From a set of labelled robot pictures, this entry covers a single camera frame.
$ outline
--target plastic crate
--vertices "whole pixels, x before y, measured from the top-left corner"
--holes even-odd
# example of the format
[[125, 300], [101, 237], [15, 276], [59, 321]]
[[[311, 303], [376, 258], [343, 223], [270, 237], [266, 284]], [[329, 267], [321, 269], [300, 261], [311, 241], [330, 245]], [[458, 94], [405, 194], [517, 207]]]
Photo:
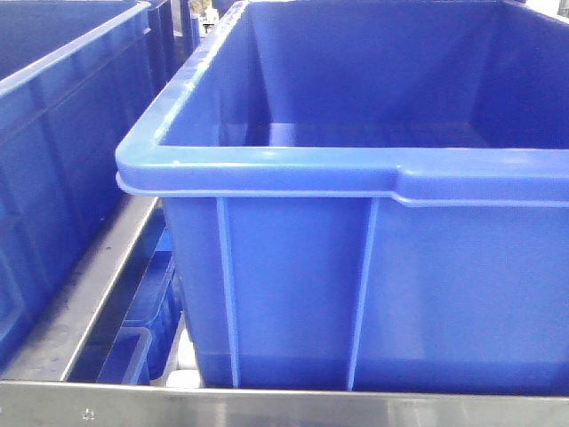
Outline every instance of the plastic crate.
[[148, 353], [150, 379], [162, 375], [180, 321], [172, 249], [168, 242], [165, 231], [123, 323], [128, 327], [146, 327], [152, 334]]
[[121, 327], [97, 383], [150, 385], [147, 356], [152, 335], [144, 327]]
[[148, 48], [151, 57], [152, 76], [156, 91], [159, 92], [172, 78], [179, 67], [174, 27], [172, 22], [171, 0], [152, 0], [148, 10]]
[[121, 197], [113, 154], [153, 96], [148, 6], [97, 6], [0, 2], [0, 369]]
[[567, 394], [569, 26], [235, 5], [116, 153], [208, 386]]
[[199, 46], [199, 16], [193, 15], [189, 2], [174, 0], [172, 2], [172, 20], [174, 39], [176, 40], [180, 64]]

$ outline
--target metal frame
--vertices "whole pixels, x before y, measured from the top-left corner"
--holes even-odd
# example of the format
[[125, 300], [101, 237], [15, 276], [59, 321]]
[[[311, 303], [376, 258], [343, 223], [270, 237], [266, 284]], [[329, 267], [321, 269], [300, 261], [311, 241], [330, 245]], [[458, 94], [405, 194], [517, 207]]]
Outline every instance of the metal frame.
[[0, 425], [566, 427], [569, 399], [0, 382]]
[[[124, 280], [125, 273], [135, 276], [132, 270], [143, 263], [136, 255], [143, 250], [143, 231], [156, 204], [156, 197], [125, 196], [119, 202], [115, 214], [4, 371], [4, 379], [65, 381], [69, 378], [97, 322], [104, 318], [101, 313], [117, 283]], [[121, 290], [130, 291], [132, 298], [135, 286], [123, 286]], [[110, 328], [114, 327], [114, 332], [122, 319], [115, 319], [115, 323]]]

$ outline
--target blue plastic bin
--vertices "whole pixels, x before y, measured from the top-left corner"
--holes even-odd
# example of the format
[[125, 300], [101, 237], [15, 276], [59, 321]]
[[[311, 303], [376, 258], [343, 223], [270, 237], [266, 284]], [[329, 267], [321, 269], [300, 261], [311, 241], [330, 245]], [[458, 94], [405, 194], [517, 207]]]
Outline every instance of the blue plastic bin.
[[144, 327], [121, 327], [97, 383], [150, 385], [147, 356], [152, 335]]
[[148, 352], [150, 379], [162, 375], [180, 321], [180, 306], [174, 289], [172, 249], [167, 231], [140, 282], [123, 326], [145, 327], [152, 334]]
[[172, 78], [179, 67], [174, 29], [172, 22], [171, 0], [150, 0], [148, 10], [148, 50], [151, 58], [152, 77], [156, 91], [159, 92]]
[[0, 369], [121, 191], [153, 96], [147, 4], [0, 2]]
[[208, 386], [569, 393], [569, 25], [236, 4], [133, 127]]

